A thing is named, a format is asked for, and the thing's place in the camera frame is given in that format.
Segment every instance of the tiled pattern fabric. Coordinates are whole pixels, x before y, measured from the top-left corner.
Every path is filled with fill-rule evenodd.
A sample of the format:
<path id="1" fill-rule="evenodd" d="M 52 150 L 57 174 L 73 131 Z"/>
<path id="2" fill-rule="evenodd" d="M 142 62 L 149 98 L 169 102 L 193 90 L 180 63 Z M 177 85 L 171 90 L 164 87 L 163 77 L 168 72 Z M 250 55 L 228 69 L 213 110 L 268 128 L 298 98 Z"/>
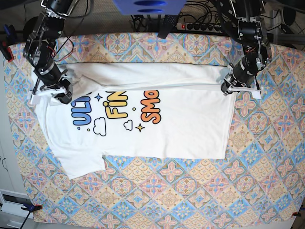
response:
<path id="1" fill-rule="evenodd" d="M 226 37 L 155 33 L 76 36 L 62 63 L 180 62 L 226 66 L 242 57 Z M 69 42 L 58 58 L 71 48 Z M 305 197 L 305 53 L 272 46 L 258 74 L 263 99 L 237 97 L 224 160 L 107 156 L 106 170 L 68 180 L 27 100 L 31 67 L 14 45 L 4 61 L 16 157 L 36 222 L 109 229 L 233 228 L 289 220 Z"/>

